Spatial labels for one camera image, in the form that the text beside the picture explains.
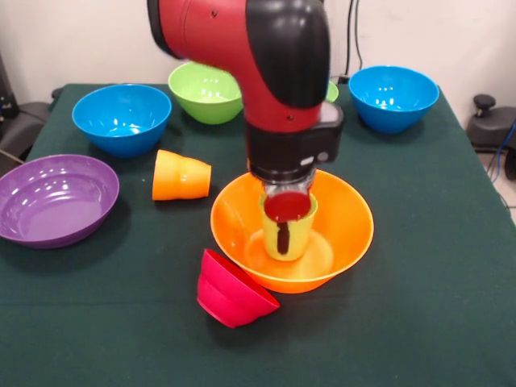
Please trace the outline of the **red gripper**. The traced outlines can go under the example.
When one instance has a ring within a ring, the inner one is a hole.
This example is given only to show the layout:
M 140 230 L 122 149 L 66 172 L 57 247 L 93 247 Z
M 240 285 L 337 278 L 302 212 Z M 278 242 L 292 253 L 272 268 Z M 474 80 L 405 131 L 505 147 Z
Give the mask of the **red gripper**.
M 277 223 L 277 252 L 286 255 L 289 252 L 289 224 L 305 217 L 311 209 L 310 195 L 301 191 L 284 191 L 267 196 L 264 200 L 264 212 Z

